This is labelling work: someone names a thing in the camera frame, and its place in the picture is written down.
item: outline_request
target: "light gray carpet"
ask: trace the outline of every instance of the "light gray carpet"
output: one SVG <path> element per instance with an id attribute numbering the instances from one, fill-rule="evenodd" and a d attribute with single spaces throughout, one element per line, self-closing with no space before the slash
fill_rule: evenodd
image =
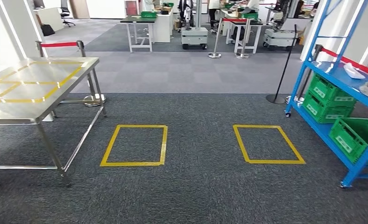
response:
<path id="1" fill-rule="evenodd" d="M 138 36 L 146 36 L 146 32 L 143 31 L 147 25 L 136 25 L 138 30 Z M 210 29 L 210 25 L 204 25 L 207 29 Z M 134 35 L 134 27 L 131 25 L 131 34 Z M 265 33 L 266 27 L 263 27 L 261 30 L 261 36 L 259 39 L 259 44 L 257 48 L 257 53 L 288 53 L 284 50 L 284 48 L 276 48 L 276 50 L 269 51 L 267 48 L 262 46 L 263 43 L 263 34 Z M 249 43 L 253 44 L 255 41 L 255 33 L 256 28 L 253 28 L 254 35 L 250 36 Z M 209 34 L 207 39 L 208 49 L 202 50 L 198 46 L 191 46 L 189 50 L 184 50 L 181 45 L 181 34 L 177 31 L 173 31 L 173 39 L 170 40 L 170 43 L 155 43 L 152 45 L 153 51 L 155 52 L 181 52 L 181 51 L 200 51 L 200 52 L 213 52 L 214 45 L 216 41 L 215 34 Z M 220 36 L 219 42 L 217 45 L 218 52 L 233 52 L 234 51 L 234 44 L 226 44 L 226 37 Z M 293 53 L 301 53 L 303 46 L 296 45 L 293 48 Z M 90 43 L 86 45 L 87 51 L 129 51 L 129 42 L 127 40 L 127 30 L 125 24 L 118 24 Z M 135 52 L 138 51 L 149 51 L 149 49 L 134 49 Z"/>
<path id="2" fill-rule="evenodd" d="M 0 224 L 368 224 L 368 180 L 339 188 L 344 165 L 299 115 L 286 118 L 263 94 L 107 96 L 109 117 L 74 160 L 71 188 L 59 187 L 55 171 L 0 171 Z M 45 123 L 64 160 L 96 110 L 61 105 L 60 118 Z M 360 105 L 354 116 L 368 111 Z M 167 125 L 165 165 L 100 167 L 117 124 Z M 233 124 L 280 125 L 306 164 L 246 163 Z M 293 156 L 276 132 L 240 132 L 250 157 Z M 160 132 L 121 134 L 110 161 L 158 155 Z M 0 163 L 26 162 L 50 164 L 35 128 L 0 129 Z"/>

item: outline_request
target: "yellow tape square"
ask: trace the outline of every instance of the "yellow tape square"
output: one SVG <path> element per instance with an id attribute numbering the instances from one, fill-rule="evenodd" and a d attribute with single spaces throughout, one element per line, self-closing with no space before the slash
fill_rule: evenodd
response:
<path id="1" fill-rule="evenodd" d="M 239 133 L 239 130 L 238 130 L 239 127 L 242 127 L 242 128 L 276 128 L 277 130 L 279 130 L 284 140 L 286 140 L 287 144 L 293 150 L 298 160 L 251 160 L 243 144 L 241 134 Z M 299 154 L 297 149 L 294 147 L 293 143 L 290 141 L 290 139 L 287 137 L 286 133 L 284 133 L 282 127 L 280 126 L 277 126 L 277 125 L 234 125 L 234 131 L 235 131 L 236 139 L 238 140 L 238 143 L 239 143 L 239 147 L 241 148 L 243 157 L 245 158 L 245 161 L 248 163 L 253 163 L 253 164 L 255 163 L 256 164 L 305 164 L 304 159 Z"/>
<path id="2" fill-rule="evenodd" d="M 114 146 L 115 139 L 118 136 L 120 128 L 163 128 L 162 134 L 162 146 L 161 146 L 161 156 L 158 162 L 107 162 L 108 156 L 111 153 L 111 149 Z M 106 152 L 104 153 L 103 159 L 101 160 L 101 167 L 131 167 L 131 166 L 159 166 L 165 164 L 166 155 L 166 141 L 168 137 L 168 127 L 166 125 L 117 125 L 111 139 L 107 146 Z"/>

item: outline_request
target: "metal table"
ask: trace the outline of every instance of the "metal table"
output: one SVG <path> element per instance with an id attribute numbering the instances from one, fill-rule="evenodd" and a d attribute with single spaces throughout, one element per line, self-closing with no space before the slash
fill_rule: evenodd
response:
<path id="1" fill-rule="evenodd" d="M 99 101 L 69 100 L 71 103 L 100 103 L 101 107 L 73 154 L 63 166 L 55 153 L 41 121 L 66 97 L 66 95 L 94 69 L 98 58 L 29 58 L 0 72 L 0 125 L 35 125 L 41 134 L 55 166 L 0 166 L 0 169 L 57 170 L 66 186 L 70 186 L 67 170 L 81 148 L 93 124 L 106 110 Z M 100 86 L 93 73 L 99 94 Z"/>
<path id="2" fill-rule="evenodd" d="M 133 53 L 132 48 L 149 48 L 149 51 L 152 52 L 152 40 L 153 40 L 153 34 L 154 34 L 153 26 L 154 26 L 155 20 L 156 18 L 142 18 L 140 16 L 129 15 L 125 19 L 120 21 L 120 23 L 126 24 L 127 39 L 129 40 L 130 53 Z M 149 34 L 148 37 L 146 36 L 138 37 L 137 36 L 137 28 L 136 28 L 137 23 L 148 25 L 148 34 Z M 130 24 L 133 24 L 133 27 L 134 27 L 134 43 L 135 44 L 132 44 L 132 38 L 130 35 L 130 28 L 129 28 Z M 144 45 L 144 41 L 146 39 L 149 40 L 148 45 Z M 142 42 L 139 45 L 137 45 L 137 40 L 142 40 Z"/>
<path id="3" fill-rule="evenodd" d="M 249 29 L 248 31 L 251 31 L 251 27 L 255 26 L 257 27 L 257 33 L 255 34 L 255 40 L 254 40 L 254 45 L 253 46 L 246 46 L 246 43 L 248 42 L 247 40 L 242 40 L 240 41 L 240 34 L 241 34 L 241 28 L 245 28 L 246 29 L 246 22 L 230 22 L 231 26 L 228 28 L 227 33 L 226 33 L 226 44 L 229 44 L 231 41 L 235 41 L 235 48 L 234 48 L 234 53 L 238 53 L 240 49 L 243 48 L 243 46 L 245 46 L 245 49 L 252 49 L 253 50 L 253 54 L 255 54 L 257 52 L 257 47 L 258 47 L 258 41 L 260 39 L 260 35 L 261 35 L 261 28 L 263 26 L 269 26 L 268 24 L 262 23 L 262 22 L 251 22 L 249 25 Z M 236 31 L 236 39 L 232 39 L 231 38 L 231 30 L 233 27 L 237 27 L 237 31 Z"/>

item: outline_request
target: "green crate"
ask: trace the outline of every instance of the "green crate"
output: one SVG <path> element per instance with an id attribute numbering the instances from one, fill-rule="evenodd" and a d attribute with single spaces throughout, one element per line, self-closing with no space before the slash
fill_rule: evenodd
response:
<path id="1" fill-rule="evenodd" d="M 332 124 L 338 118 L 349 117 L 354 107 L 328 107 L 318 100 L 312 93 L 305 96 L 302 106 L 318 124 Z"/>
<path id="2" fill-rule="evenodd" d="M 352 107 L 356 104 L 355 98 L 316 73 L 313 76 L 308 91 L 312 92 L 326 106 Z"/>
<path id="3" fill-rule="evenodd" d="M 142 12 L 142 18 L 156 18 L 156 12 Z"/>
<path id="4" fill-rule="evenodd" d="M 347 158 L 356 163 L 368 147 L 368 119 L 338 119 L 328 135 Z"/>
<path id="5" fill-rule="evenodd" d="M 225 8 L 231 8 L 234 5 L 235 5 L 234 3 L 225 3 L 224 7 Z"/>
<path id="6" fill-rule="evenodd" d="M 244 19 L 255 19 L 255 20 L 258 20 L 258 13 L 246 13 L 246 14 L 241 14 L 241 18 L 244 18 Z"/>

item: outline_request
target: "blue metal shelf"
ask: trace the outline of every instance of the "blue metal shelf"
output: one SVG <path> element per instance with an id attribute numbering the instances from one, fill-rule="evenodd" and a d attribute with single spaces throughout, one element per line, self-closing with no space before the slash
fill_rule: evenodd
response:
<path id="1" fill-rule="evenodd" d="M 368 82 L 368 74 L 359 71 L 364 75 L 365 79 L 353 79 L 344 70 L 343 63 L 338 63 L 336 68 L 333 69 L 334 62 L 304 62 L 307 67 L 315 71 L 332 84 L 338 86 L 349 95 L 353 96 L 363 104 L 368 106 L 368 97 L 360 92 L 360 86 Z"/>
<path id="2" fill-rule="evenodd" d="M 320 136 L 320 138 L 326 143 L 330 149 L 338 156 L 338 158 L 344 163 L 344 165 L 351 169 L 353 167 L 352 162 L 343 154 L 338 146 L 331 140 L 328 134 L 330 133 L 332 124 L 318 124 L 311 117 L 303 107 L 298 107 L 296 104 L 293 108 L 301 115 L 301 117 L 311 126 L 311 128 Z"/>

